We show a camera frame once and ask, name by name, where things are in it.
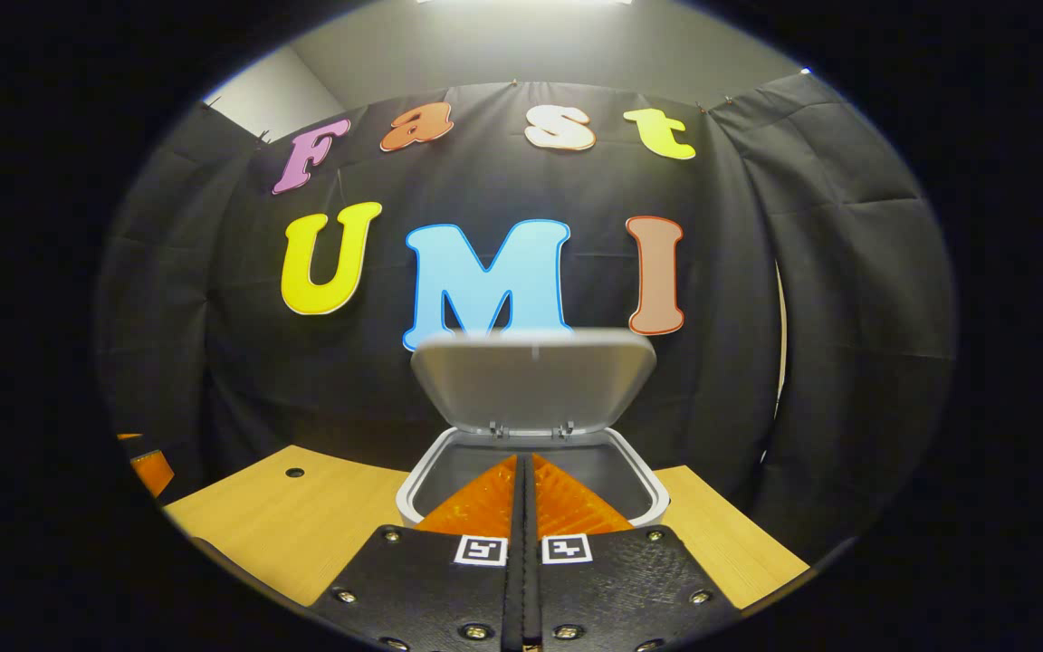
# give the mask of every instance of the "letter m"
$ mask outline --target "letter m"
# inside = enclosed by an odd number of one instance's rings
[[[411,231],[405,244],[417,255],[417,294],[405,347],[416,351],[430,335],[453,334],[445,325],[446,300],[461,330],[470,333],[489,332],[506,298],[505,330],[571,330],[562,320],[561,282],[562,243],[568,239],[571,227],[552,219],[514,223],[485,269],[452,223]]]

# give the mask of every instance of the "yellow letter u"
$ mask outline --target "yellow letter u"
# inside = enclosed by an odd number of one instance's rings
[[[344,234],[340,236],[340,260],[336,264],[336,275],[323,285],[312,282],[312,250],[316,235],[328,224],[328,215],[310,215],[290,223],[285,231],[289,248],[285,251],[285,268],[281,271],[281,294],[293,312],[329,314],[353,297],[360,284],[368,223],[380,214],[380,203],[361,202],[345,208],[336,216],[337,222],[344,225]]]

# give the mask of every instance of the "white storage box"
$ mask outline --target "white storage box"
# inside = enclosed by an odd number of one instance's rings
[[[617,329],[459,333],[423,341],[411,366],[453,427],[397,491],[407,527],[518,453],[555,463],[634,527],[661,523],[666,488],[609,428],[655,366],[647,338]]]

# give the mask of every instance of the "black fabric backdrop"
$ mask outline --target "black fabric backdrop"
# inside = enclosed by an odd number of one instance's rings
[[[394,117],[435,100],[453,106],[450,134],[380,150]],[[545,103],[590,115],[598,143],[585,152],[531,145],[525,112]],[[622,113],[651,106],[686,124],[676,138],[695,146],[695,160],[642,146]],[[866,525],[928,441],[955,341],[944,243],[890,145],[810,75],[707,114],[566,83],[385,100],[300,129],[353,122],[311,180],[282,195],[271,189],[294,135],[257,150],[212,114],[197,108],[168,138],[218,144],[211,156],[194,169],[169,158],[145,169],[99,286],[99,371],[114,429],[165,450],[177,478],[162,500],[289,442],[403,470],[421,457],[446,427],[402,347],[416,265],[405,236],[428,223],[459,225],[484,263],[523,219],[567,223],[571,327],[624,327],[637,306],[627,218],[680,223],[686,323],[651,338],[658,367],[615,428],[651,467],[686,463],[807,561]],[[351,300],[323,317],[287,309],[285,227],[331,216],[313,260],[313,281],[324,282],[340,246],[337,212],[368,201],[384,210]],[[773,418],[777,260],[790,341]],[[508,318],[506,305],[498,323]]]

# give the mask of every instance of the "orange object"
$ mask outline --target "orange object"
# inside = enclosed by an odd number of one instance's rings
[[[171,478],[175,477],[175,472],[168,465],[167,458],[163,457],[163,451],[160,450],[132,459],[131,467],[147,490],[152,491],[152,496],[156,498],[163,492],[163,487],[171,482]]]
[[[510,455],[477,476],[423,517],[417,529],[445,535],[509,537],[517,461],[516,455]]]
[[[540,455],[533,456],[538,537],[554,535],[601,535],[634,527],[597,492],[577,482]]]

